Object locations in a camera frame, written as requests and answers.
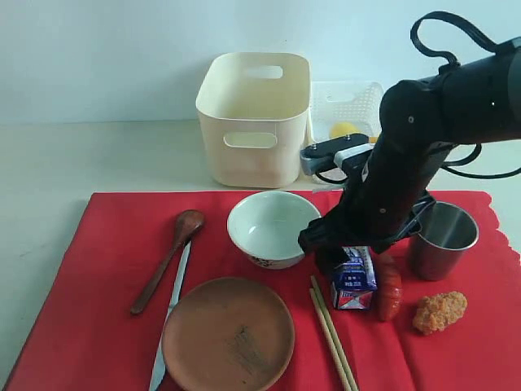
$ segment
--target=red tablecloth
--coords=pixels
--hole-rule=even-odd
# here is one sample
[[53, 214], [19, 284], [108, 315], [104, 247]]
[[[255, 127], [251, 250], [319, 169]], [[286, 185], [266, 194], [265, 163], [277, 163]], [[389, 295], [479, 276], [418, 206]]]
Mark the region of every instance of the red tablecloth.
[[[287, 303], [296, 329], [291, 363], [274, 390], [338, 390], [340, 383], [309, 299], [311, 257], [287, 270], [263, 270], [234, 247], [228, 212], [249, 193], [94, 194], [63, 257], [53, 288], [20, 354], [7, 390], [146, 390], [176, 274], [179, 254], [138, 317], [133, 300], [173, 238], [183, 209], [207, 216], [192, 245], [183, 293], [225, 275], [265, 283]], [[338, 192], [300, 192], [323, 212]], [[417, 280], [404, 265], [406, 241], [390, 250], [404, 280], [401, 312], [391, 323], [360, 311], [333, 311], [339, 337], [361, 391], [519, 389], [521, 273], [519, 255], [497, 231], [481, 192], [439, 191], [478, 222], [480, 238], [445, 280]], [[324, 281], [322, 288], [326, 291]], [[462, 320], [420, 336], [411, 327], [424, 295], [458, 290], [468, 298]], [[162, 389], [177, 389], [166, 380]]]

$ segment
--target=white ceramic bowl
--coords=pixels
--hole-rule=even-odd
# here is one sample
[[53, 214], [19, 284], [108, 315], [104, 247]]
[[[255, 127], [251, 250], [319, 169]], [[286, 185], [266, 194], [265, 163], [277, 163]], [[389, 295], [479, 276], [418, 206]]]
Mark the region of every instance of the white ceramic bowl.
[[286, 191], [246, 197], [228, 216], [228, 234], [248, 258], [267, 269], [285, 269], [304, 257], [299, 233], [320, 212], [305, 198]]

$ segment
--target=sausage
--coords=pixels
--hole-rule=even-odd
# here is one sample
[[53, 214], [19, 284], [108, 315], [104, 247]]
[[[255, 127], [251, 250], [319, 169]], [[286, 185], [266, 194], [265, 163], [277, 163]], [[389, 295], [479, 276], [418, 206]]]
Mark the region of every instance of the sausage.
[[401, 303], [401, 276], [394, 259], [388, 254], [374, 257], [374, 271], [378, 291], [376, 292], [376, 306], [378, 317], [387, 322], [395, 317]]

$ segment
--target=fried chicken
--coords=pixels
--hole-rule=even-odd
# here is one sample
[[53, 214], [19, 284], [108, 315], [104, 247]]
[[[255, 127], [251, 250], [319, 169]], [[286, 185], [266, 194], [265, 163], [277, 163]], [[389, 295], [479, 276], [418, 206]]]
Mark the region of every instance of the fried chicken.
[[423, 297], [418, 303], [413, 326], [425, 335], [442, 332], [449, 324], [462, 318], [465, 309], [466, 298], [460, 292]]

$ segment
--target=cup rim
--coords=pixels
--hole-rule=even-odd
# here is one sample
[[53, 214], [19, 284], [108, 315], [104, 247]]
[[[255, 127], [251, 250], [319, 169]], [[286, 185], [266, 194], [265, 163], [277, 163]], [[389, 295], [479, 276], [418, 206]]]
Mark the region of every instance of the cup rim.
[[230, 210], [230, 213], [228, 214], [228, 219], [226, 220], [226, 229], [228, 231], [228, 236], [230, 237], [231, 241], [235, 244], [235, 246], [237, 246], [237, 248], [239, 248], [239, 250], [241, 250], [243, 253], [251, 256], [251, 257], [256, 257], [256, 258], [260, 258], [260, 259], [268, 259], [270, 261], [289, 261], [293, 258], [296, 258], [296, 257], [301, 257], [304, 255], [304, 251], [302, 251], [302, 249], [300, 249], [300, 251], [298, 251], [297, 253], [288, 253], [287, 255], [283, 256], [283, 257], [270, 257], [270, 258], [266, 258], [266, 257], [261, 257], [260, 255], [258, 254], [255, 254], [255, 253], [252, 253], [251, 251], [248, 251], [246, 250], [237, 240], [236, 238], [234, 238], [234, 236], [232, 235], [232, 233], [230, 232], [230, 222], [231, 222], [231, 219], [234, 217], [233, 215], [237, 213], [237, 210], [242, 206], [244, 205], [245, 203], [247, 203], [248, 201], [251, 201], [255, 198], [258, 198], [262, 195], [265, 195], [266, 193], [271, 193], [271, 194], [274, 194], [274, 193], [278, 193], [282, 196], [285, 196], [285, 197], [290, 197], [290, 198], [294, 198], [294, 199], [298, 199], [300, 201], [304, 201], [304, 203], [306, 203], [308, 206], [311, 206], [311, 209], [313, 209], [313, 211], [317, 214], [316, 218], [320, 218], [322, 217], [320, 211], [318, 210], [318, 208], [311, 202], [309, 201], [308, 199], [304, 198], [302, 195], [298, 195], [298, 194], [295, 194], [295, 193], [292, 193], [290, 191], [280, 191], [280, 190], [270, 190], [270, 191], [258, 191], [257, 193], [254, 193], [254, 194], [251, 194], [245, 198], [243, 198], [242, 200], [240, 200], [231, 210]]
[[451, 204], [450, 202], [445, 202], [445, 201], [436, 201], [433, 205], [432, 205], [432, 208], [434, 208], [437, 204], [444, 204], [444, 205], [447, 205], [447, 206], [450, 206], [452, 208], [455, 208], [455, 209], [459, 209], [461, 212], [463, 212], [472, 222], [472, 225], [474, 226], [475, 228], [475, 238], [465, 247], [460, 247], [460, 248], [448, 248], [448, 247], [443, 247], [443, 246], [439, 246], [438, 244], [435, 244], [435, 243], [432, 243], [429, 239], [427, 239], [425, 236], [422, 235], [422, 232], [420, 231], [419, 233], [417, 233], [417, 235], [422, 238], [422, 240], [424, 240], [425, 242], [427, 242], [428, 244], [430, 244], [432, 247], [436, 247], [436, 248], [439, 248], [440, 250], [445, 250], [445, 251], [455, 251], [455, 252], [460, 252], [460, 251], [466, 251], [468, 250], [469, 248], [472, 248], [475, 246], [476, 243], [478, 243], [478, 239], [479, 239], [479, 228], [478, 228], [478, 224], [477, 222], [475, 222], [475, 219], [464, 209], [462, 208], [461, 206], [457, 206], [455, 204]]

